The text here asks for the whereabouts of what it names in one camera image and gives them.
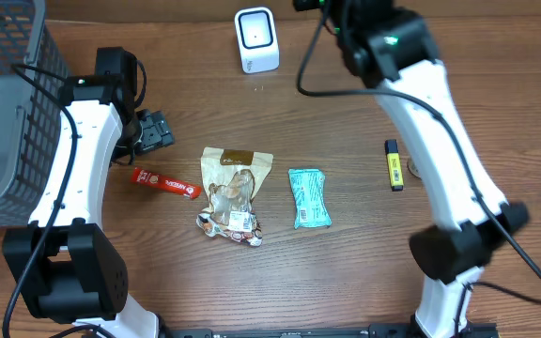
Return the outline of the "red snack bar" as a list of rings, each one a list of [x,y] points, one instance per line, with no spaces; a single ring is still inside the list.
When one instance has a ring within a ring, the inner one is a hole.
[[[153,173],[140,167],[134,168],[131,175],[131,182],[161,191],[182,195],[191,200],[197,198],[202,192],[202,188],[200,186],[158,173]]]

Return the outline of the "clear brown snack bag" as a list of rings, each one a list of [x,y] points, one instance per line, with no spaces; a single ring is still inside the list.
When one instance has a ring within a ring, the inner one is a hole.
[[[272,163],[270,153],[206,147],[200,165],[209,205],[198,214],[198,227],[211,238],[260,246],[262,229],[253,201]]]

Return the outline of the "teal tissue packet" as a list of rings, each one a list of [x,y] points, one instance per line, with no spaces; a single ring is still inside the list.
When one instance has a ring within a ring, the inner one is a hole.
[[[324,203],[325,175],[319,169],[289,169],[290,188],[295,202],[294,228],[331,226]]]

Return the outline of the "yellow highlighter pen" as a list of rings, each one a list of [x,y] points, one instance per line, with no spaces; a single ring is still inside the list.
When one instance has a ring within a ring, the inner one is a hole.
[[[395,139],[386,140],[384,148],[391,189],[393,192],[401,192],[404,189],[404,182],[397,141]]]

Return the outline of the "green lid Knorr jar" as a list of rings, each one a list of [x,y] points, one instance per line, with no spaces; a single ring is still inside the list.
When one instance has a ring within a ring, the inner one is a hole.
[[[419,171],[418,171],[418,169],[417,169],[417,167],[416,167],[416,165],[415,165],[415,163],[414,163],[414,161],[412,160],[412,158],[409,158],[409,159],[408,159],[408,161],[407,161],[407,167],[408,167],[410,173],[411,173],[413,176],[415,176],[415,177],[417,177],[417,178],[420,178],[420,177],[421,177],[421,176],[420,176],[420,173],[419,173]]]

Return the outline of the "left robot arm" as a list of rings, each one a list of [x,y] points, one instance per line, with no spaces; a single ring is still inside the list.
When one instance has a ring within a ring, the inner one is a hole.
[[[23,300],[35,318],[68,325],[62,336],[168,337],[162,317],[129,293],[126,264],[101,229],[102,199],[112,162],[170,146],[162,112],[142,108],[143,63],[121,47],[100,48],[92,75],[68,76],[53,94],[34,88],[62,121],[45,190],[28,225],[9,229],[2,251],[16,286],[2,322],[10,335]]]

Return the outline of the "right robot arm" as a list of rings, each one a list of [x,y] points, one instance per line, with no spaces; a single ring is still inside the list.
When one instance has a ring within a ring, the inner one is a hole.
[[[297,11],[319,10],[332,24],[350,73],[390,117],[425,186],[433,223],[410,237],[424,273],[420,305],[407,337],[494,337],[492,324],[467,316],[484,268],[529,220],[489,177],[457,113],[436,41],[423,17],[391,1],[309,0]]]

